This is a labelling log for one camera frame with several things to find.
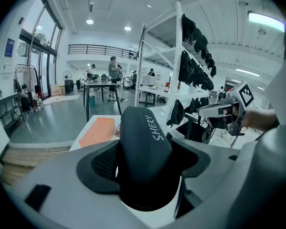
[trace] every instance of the trash bin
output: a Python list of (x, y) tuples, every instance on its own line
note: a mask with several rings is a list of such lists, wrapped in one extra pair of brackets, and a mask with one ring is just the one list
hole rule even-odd
[(95, 106), (95, 96), (89, 96), (89, 105), (91, 107)]

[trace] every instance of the black railing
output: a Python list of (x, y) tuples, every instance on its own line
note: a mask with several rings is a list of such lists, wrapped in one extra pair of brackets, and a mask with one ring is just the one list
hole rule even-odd
[(137, 60), (139, 52), (103, 45), (71, 44), (68, 54), (101, 54)]

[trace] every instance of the recessed light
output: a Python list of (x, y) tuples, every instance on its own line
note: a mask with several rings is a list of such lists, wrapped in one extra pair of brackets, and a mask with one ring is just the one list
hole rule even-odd
[(231, 81), (236, 82), (236, 83), (242, 83), (241, 81), (234, 80), (234, 79), (231, 79)]
[(88, 25), (92, 25), (94, 22), (93, 22), (93, 20), (86, 20), (86, 23), (87, 23)]
[(271, 26), (281, 32), (285, 32), (285, 24), (282, 21), (276, 20), (269, 16), (250, 12), (248, 14), (248, 19), (250, 22)]
[(237, 70), (237, 71), (240, 71), (240, 72), (247, 73), (247, 74), (251, 74), (251, 75), (259, 76), (258, 74), (252, 73), (252, 72), (250, 72), (250, 71), (244, 71), (244, 70), (241, 70), (241, 69), (236, 69), (236, 70)]

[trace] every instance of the light fixture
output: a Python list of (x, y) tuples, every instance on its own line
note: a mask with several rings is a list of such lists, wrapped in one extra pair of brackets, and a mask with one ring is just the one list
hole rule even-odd
[(88, 25), (92, 25), (94, 22), (93, 22), (93, 20), (86, 20), (86, 23), (87, 23)]
[(271, 26), (275, 29), (278, 29), (281, 32), (285, 32), (285, 24), (282, 21), (276, 20), (274, 18), (250, 12), (248, 14), (248, 19), (250, 22)]
[(234, 79), (231, 79), (231, 81), (236, 82), (236, 83), (242, 83), (241, 81), (234, 80)]
[(241, 69), (236, 69), (237, 71), (240, 71), (240, 72), (244, 72), (244, 73), (247, 73), (247, 74), (252, 74), (252, 75), (255, 75), (255, 76), (259, 76), (259, 74), (255, 74), (255, 73), (252, 73), (250, 71), (244, 71), (244, 70), (241, 70)]

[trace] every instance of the gray floor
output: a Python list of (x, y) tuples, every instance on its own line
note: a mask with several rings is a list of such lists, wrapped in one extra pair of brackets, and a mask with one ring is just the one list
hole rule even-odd
[[(92, 115), (119, 115), (116, 102), (108, 102), (109, 93), (104, 93), (104, 103), (102, 95), (96, 92), (95, 106), (90, 107), (90, 117)], [(135, 91), (118, 90), (119, 97), (126, 99), (121, 102), (121, 111), (127, 106), (134, 106)], [(83, 95), (78, 100), (52, 103), (46, 105), (40, 112), (26, 118), (27, 121), (16, 128), (10, 137), (11, 143), (56, 143), (73, 141), (76, 139), (82, 128), (86, 125), (86, 108), (83, 106)]]

